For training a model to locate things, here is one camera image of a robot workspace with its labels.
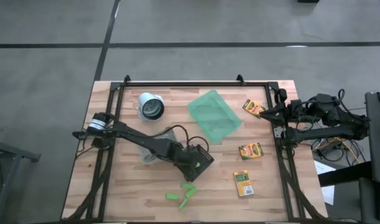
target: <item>crayola box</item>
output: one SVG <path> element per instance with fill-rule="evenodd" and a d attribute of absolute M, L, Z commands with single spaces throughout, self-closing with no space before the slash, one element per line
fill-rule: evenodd
<path fill-rule="evenodd" d="M 263 156 L 262 147 L 258 142 L 247 144 L 245 146 L 239 146 L 238 148 L 239 152 L 241 153 L 242 160 Z"/>
<path fill-rule="evenodd" d="M 234 179 L 237 185 L 239 196 L 247 196 L 254 194 L 248 171 L 242 170 L 234 172 Z"/>
<path fill-rule="evenodd" d="M 242 107 L 249 113 L 253 114 L 254 116 L 257 116 L 260 118 L 259 113 L 262 111 L 265 111 L 265 107 L 261 106 L 259 103 L 256 103 L 253 100 L 247 99 L 244 106 Z"/>

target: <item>electronic device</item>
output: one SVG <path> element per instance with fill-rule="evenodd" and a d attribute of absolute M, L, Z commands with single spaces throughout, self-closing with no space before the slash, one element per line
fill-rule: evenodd
<path fill-rule="evenodd" d="M 120 121 L 108 126 L 113 120 L 114 115 L 112 114 L 96 113 L 86 131 L 75 131 L 72 134 L 78 139 L 81 139 L 81 136 L 84 135 L 94 136 L 95 140 L 93 140 L 92 146 L 99 149 L 108 148 L 109 140 L 113 138 L 123 138 L 131 141 L 150 150 L 151 154 L 158 159 L 172 163 L 183 173 L 185 180 L 189 182 L 193 182 L 214 161 L 214 158 L 208 153 L 208 142 L 200 136 L 188 138 L 187 130 L 181 125 L 175 125 L 159 134 L 148 136 Z M 187 137 L 186 146 L 170 139 L 155 138 L 176 127 L 180 127 L 185 131 Z M 191 145 L 190 141 L 194 138 L 203 139 L 208 148 L 205 150 L 199 144 Z"/>
<path fill-rule="evenodd" d="M 284 146 L 296 147 L 304 140 L 332 137 L 362 140 L 368 136 L 369 119 L 365 115 L 350 112 L 342 102 L 344 96 L 345 90 L 341 89 L 338 97 L 319 93 L 307 101 L 291 100 L 285 105 L 287 92 L 280 89 L 274 96 L 276 106 L 260 112 L 260 117 L 283 127 L 281 141 Z M 320 120 L 328 128 L 312 129 L 314 123 Z M 291 122 L 311 123 L 312 126 L 308 130 L 301 130 L 297 126 L 288 126 Z"/>

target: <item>wooden tabletop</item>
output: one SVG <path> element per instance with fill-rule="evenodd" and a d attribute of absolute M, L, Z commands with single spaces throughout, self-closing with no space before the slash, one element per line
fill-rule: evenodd
<path fill-rule="evenodd" d="M 278 81 L 285 88 L 288 101 L 297 99 L 292 80 Z M 106 109 L 110 82 L 95 82 L 85 119 L 85 126 L 97 112 Z M 242 109 L 247 99 L 260 102 L 267 107 L 266 94 L 262 87 L 145 87 L 125 88 L 121 121 L 146 134 L 155 134 L 167 126 L 181 124 L 191 136 L 203 136 L 199 125 L 188 112 L 189 102 L 210 90 L 216 90 L 242 120 L 242 125 L 221 142 L 210 145 L 210 154 L 215 159 L 193 184 L 198 192 L 186 206 L 179 210 L 186 190 L 182 173 L 172 164 L 159 161 L 145 165 L 139 156 L 139 146 L 123 139 L 116 142 L 111 179 L 104 220 L 107 222 L 245 222 L 286 221 L 282 185 L 277 165 L 277 155 L 270 122 L 258 119 Z M 147 122 L 137 115 L 137 99 L 141 93 L 149 92 L 164 99 L 165 112 L 161 120 Z M 178 141 L 184 143 L 181 129 L 174 130 Z M 238 146 L 259 142 L 264 156 L 243 161 Z M 194 144 L 205 143 L 194 139 Z M 72 214 L 90 190 L 96 161 L 96 150 L 76 160 L 68 189 L 63 217 Z M 324 216 L 327 215 L 320 184 L 315 170 L 312 152 L 308 146 L 299 146 L 295 153 L 295 164 L 301 189 L 312 205 Z M 239 197 L 233 172 L 248 170 L 255 194 Z M 179 194 L 180 200 L 165 199 L 166 193 Z M 294 195 L 291 194 L 294 210 Z"/>

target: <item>tape roll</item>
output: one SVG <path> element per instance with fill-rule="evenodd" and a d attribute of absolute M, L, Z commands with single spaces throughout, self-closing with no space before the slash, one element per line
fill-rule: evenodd
<path fill-rule="evenodd" d="M 139 96 L 137 113 L 144 121 L 157 121 L 164 113 L 164 100 L 161 96 L 143 93 Z"/>

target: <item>concrete floor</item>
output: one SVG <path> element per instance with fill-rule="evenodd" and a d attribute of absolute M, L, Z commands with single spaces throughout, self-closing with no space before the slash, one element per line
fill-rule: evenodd
<path fill-rule="evenodd" d="M 0 0 L 0 44 L 102 43 L 113 3 Z M 111 38 L 111 42 L 373 41 L 380 41 L 379 0 L 318 4 L 123 0 Z M 0 49 L 0 141 L 42 153 L 38 164 L 21 165 L 5 223 L 60 218 L 78 144 L 71 132 L 81 128 L 100 52 Z M 302 99 L 317 93 L 335 95 L 344 88 L 347 107 L 362 108 L 367 91 L 380 91 L 380 47 L 109 49 L 101 79 L 130 75 L 133 80 L 232 80 L 237 74 L 248 80 L 295 80 Z M 368 141 L 361 145 L 369 158 Z M 357 218 L 354 210 L 337 204 L 328 208 L 330 214 Z"/>

